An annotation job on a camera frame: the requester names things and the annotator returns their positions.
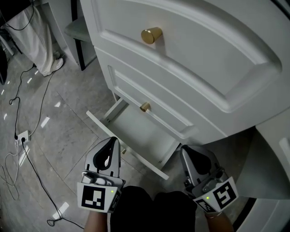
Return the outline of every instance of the drawer knob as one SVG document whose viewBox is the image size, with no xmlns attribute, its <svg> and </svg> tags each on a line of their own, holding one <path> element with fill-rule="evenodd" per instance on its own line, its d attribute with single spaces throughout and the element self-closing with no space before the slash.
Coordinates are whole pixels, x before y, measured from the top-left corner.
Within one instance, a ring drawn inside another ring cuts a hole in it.
<svg viewBox="0 0 290 232">
<path fill-rule="evenodd" d="M 153 27 L 141 32 L 143 41 L 147 44 L 154 43 L 162 35 L 162 30 L 159 27 Z"/>
<path fill-rule="evenodd" d="M 143 112 L 146 112 L 146 110 L 148 110 L 150 108 L 150 104 L 148 102 L 145 102 L 142 106 L 140 106 L 140 109 Z"/>
</svg>

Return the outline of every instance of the power outlet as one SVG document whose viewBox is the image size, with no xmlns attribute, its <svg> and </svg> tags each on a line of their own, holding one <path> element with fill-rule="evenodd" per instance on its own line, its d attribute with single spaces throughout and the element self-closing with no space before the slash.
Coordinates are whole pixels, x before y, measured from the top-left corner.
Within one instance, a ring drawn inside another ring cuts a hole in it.
<svg viewBox="0 0 290 232">
<path fill-rule="evenodd" d="M 18 145 L 19 146 L 22 145 L 22 142 L 21 142 L 21 139 L 22 138 L 25 138 L 24 144 L 30 142 L 30 136 L 29 136 L 29 131 L 28 130 L 26 130 L 23 133 L 21 133 L 21 134 L 18 135 Z"/>
</svg>

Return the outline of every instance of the tile floor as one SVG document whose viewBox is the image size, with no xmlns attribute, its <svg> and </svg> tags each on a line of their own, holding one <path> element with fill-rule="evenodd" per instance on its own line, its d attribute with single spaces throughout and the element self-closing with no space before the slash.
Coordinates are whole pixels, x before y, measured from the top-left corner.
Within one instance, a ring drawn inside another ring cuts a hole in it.
<svg viewBox="0 0 290 232">
<path fill-rule="evenodd" d="M 20 75 L 28 70 L 32 63 L 17 53 L 9 61 L 6 84 L 0 86 L 0 162 L 8 152 L 15 152 L 14 126 L 17 100 L 9 105 L 9 99 L 16 94 Z M 21 104 L 17 122 L 17 133 L 33 131 L 39 118 L 41 99 L 49 77 L 35 74 L 36 68 L 22 76 L 19 96 Z M 68 205 L 63 216 L 80 225 L 85 225 L 88 211 L 77 207 L 76 183 L 81 180 L 81 171 L 88 151 L 106 134 L 101 131 L 86 111 L 101 118 L 115 103 L 111 91 L 107 88 L 98 60 L 94 60 L 83 72 L 66 59 L 64 66 L 52 77 L 42 107 L 40 123 L 31 141 L 26 145 L 28 156 L 32 160 L 45 188 L 58 208 Z M 235 180 L 238 178 L 250 144 L 247 133 L 232 136 L 222 141 L 206 145 L 218 156 Z M 20 168 L 16 183 L 19 198 L 14 201 L 5 183 L 0 180 L 1 217 L 4 231 L 81 231 L 66 221 L 56 222 L 50 227 L 46 220 L 56 213 L 49 198 L 41 189 L 28 159 L 20 152 Z M 17 158 L 7 159 L 8 169 L 15 173 Z M 122 156 L 121 178 L 127 185 L 143 187 L 151 197 L 160 191 L 183 190 L 184 174 L 179 157 L 173 155 L 163 171 L 170 178 L 162 180 L 151 170 L 129 154 Z M 14 197 L 17 192 L 10 189 Z M 226 210 L 231 221 L 235 221 L 247 198 L 239 198 Z M 208 227 L 201 210 L 197 210 L 196 232 L 206 232 Z"/>
</svg>

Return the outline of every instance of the open drawer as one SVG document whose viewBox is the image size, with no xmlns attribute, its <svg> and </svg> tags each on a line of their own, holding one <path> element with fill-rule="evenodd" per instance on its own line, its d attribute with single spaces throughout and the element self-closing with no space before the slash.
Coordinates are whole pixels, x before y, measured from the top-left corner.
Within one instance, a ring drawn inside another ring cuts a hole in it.
<svg viewBox="0 0 290 232">
<path fill-rule="evenodd" d="M 160 169 L 166 164 L 179 142 L 152 123 L 141 110 L 120 99 L 99 121 L 90 111 L 87 115 L 108 136 L 119 139 L 124 148 L 141 163 L 164 179 L 169 176 Z"/>
</svg>

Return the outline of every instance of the white cloth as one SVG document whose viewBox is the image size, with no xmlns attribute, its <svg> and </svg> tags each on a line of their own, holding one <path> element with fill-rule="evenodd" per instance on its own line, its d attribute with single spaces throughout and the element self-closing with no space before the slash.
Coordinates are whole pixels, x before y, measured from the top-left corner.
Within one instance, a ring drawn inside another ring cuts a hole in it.
<svg viewBox="0 0 290 232">
<path fill-rule="evenodd" d="M 32 12 L 32 6 L 29 6 L 9 20 L 8 24 L 16 29 L 22 29 L 29 22 Z M 35 63 L 40 73 L 47 76 L 55 70 L 57 61 L 53 57 L 50 30 L 36 7 L 34 7 L 34 15 L 30 23 L 24 30 L 5 28 L 12 35 L 20 50 Z"/>
</svg>

